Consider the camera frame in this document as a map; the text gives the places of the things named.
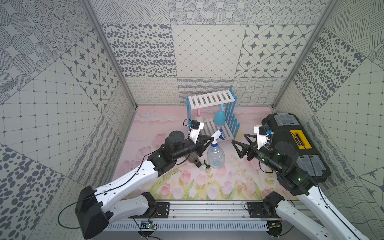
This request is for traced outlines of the clear blue spray bottle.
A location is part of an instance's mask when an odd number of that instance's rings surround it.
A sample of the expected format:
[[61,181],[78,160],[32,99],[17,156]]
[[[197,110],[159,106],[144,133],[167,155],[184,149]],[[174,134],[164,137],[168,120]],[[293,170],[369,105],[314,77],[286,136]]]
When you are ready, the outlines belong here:
[[223,130],[219,129],[211,135],[214,140],[207,152],[208,164],[211,166],[211,168],[217,170],[221,169],[225,165],[225,153],[218,144],[219,139],[224,140],[222,132]]

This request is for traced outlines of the blue pink watering bottle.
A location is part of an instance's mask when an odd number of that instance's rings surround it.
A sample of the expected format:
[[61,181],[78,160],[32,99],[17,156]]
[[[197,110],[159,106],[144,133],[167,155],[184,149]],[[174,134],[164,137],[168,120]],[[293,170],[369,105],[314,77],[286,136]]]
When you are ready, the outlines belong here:
[[221,127],[225,124],[226,122],[226,114],[224,110],[224,105],[220,104],[220,107],[214,117],[214,124],[218,127]]

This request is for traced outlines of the blue and white slatted shelf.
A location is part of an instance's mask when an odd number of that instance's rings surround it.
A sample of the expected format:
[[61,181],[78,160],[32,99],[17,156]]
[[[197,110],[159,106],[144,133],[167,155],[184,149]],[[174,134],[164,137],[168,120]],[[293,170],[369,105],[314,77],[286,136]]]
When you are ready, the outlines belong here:
[[[223,138],[231,141],[236,138],[240,123],[235,116],[235,106],[237,96],[232,89],[194,95],[186,97],[188,119],[197,117],[197,110],[202,113],[201,119],[204,121],[204,129],[201,131],[204,135],[211,135],[218,129],[223,130]],[[214,123],[214,117],[220,106],[224,107],[225,123],[219,127]]]

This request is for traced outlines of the white pink watering bottle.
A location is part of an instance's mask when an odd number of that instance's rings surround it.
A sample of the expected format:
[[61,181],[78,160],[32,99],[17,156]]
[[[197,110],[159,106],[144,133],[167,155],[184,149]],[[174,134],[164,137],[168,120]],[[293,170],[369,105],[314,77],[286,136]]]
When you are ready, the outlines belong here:
[[204,120],[204,118],[202,116],[202,113],[201,113],[201,109],[197,109],[197,114],[196,114],[194,120],[199,121],[200,123],[204,123],[205,122],[205,120]]

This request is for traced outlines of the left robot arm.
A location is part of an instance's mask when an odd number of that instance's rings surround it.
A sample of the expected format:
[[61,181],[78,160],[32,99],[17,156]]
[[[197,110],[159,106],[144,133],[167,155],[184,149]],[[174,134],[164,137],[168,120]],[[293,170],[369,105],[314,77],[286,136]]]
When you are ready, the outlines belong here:
[[173,131],[165,142],[150,153],[139,167],[111,183],[93,189],[87,186],[80,191],[75,214],[85,240],[100,234],[110,223],[124,218],[151,217],[155,213],[156,201],[150,193],[143,193],[124,200],[129,193],[143,184],[171,170],[177,159],[203,152],[215,139],[198,135],[196,139],[185,139],[181,131]]

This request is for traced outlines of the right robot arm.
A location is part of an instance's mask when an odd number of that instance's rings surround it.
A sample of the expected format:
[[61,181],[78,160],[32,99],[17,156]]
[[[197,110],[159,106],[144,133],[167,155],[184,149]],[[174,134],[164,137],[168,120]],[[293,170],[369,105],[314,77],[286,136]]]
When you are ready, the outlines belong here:
[[240,158],[249,161],[258,159],[277,174],[278,181],[291,195],[303,203],[316,217],[317,221],[297,210],[280,194],[272,192],[263,202],[265,213],[275,214],[288,221],[312,240],[366,240],[368,239],[354,227],[342,213],[325,197],[316,177],[298,167],[299,157],[295,148],[287,142],[278,142],[270,150],[259,147],[251,141],[252,135],[245,134],[247,144],[232,141]]

